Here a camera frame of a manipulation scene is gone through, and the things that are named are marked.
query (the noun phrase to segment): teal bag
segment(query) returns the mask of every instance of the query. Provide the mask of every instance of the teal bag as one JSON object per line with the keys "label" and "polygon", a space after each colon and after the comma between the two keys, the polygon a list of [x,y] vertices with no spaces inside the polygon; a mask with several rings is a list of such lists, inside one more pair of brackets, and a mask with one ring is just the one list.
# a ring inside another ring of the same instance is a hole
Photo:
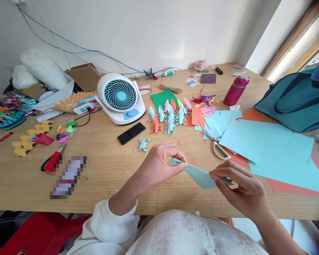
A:
{"label": "teal bag", "polygon": [[281,78],[254,107],[296,132],[318,129],[319,66]]}

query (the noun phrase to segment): desk fan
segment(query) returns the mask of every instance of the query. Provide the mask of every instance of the desk fan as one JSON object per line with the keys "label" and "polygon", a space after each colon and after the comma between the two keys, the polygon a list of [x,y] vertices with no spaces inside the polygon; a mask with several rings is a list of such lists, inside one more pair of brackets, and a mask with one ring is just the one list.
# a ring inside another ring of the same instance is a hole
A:
{"label": "desk fan", "polygon": [[97,102],[116,125],[128,125],[145,113],[137,83],[121,74],[109,73],[100,78]]}

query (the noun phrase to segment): pen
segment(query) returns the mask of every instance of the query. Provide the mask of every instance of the pen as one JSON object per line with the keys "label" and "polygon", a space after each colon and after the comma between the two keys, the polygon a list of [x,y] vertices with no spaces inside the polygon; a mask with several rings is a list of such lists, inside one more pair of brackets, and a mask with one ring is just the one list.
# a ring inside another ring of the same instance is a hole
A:
{"label": "pen", "polygon": [[6,140],[6,138],[10,137],[11,135],[13,135],[13,132],[6,134],[3,138],[0,139],[0,142],[2,142],[3,140]]}

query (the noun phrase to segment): pink water bottle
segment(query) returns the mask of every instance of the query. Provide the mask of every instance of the pink water bottle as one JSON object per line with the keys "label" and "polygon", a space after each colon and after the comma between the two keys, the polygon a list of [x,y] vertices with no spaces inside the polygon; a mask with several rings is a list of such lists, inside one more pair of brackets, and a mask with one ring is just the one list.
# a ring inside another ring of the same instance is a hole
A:
{"label": "pink water bottle", "polygon": [[244,92],[248,83],[250,82],[250,77],[240,75],[235,78],[233,84],[230,86],[223,103],[229,106],[233,106],[240,99],[240,96]]}

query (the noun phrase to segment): purple notebook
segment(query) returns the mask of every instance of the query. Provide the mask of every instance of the purple notebook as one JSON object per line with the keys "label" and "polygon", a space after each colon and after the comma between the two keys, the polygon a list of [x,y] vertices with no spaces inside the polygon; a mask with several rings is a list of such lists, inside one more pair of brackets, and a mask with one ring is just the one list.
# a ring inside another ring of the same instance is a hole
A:
{"label": "purple notebook", "polygon": [[201,83],[216,83],[216,74],[203,74]]}

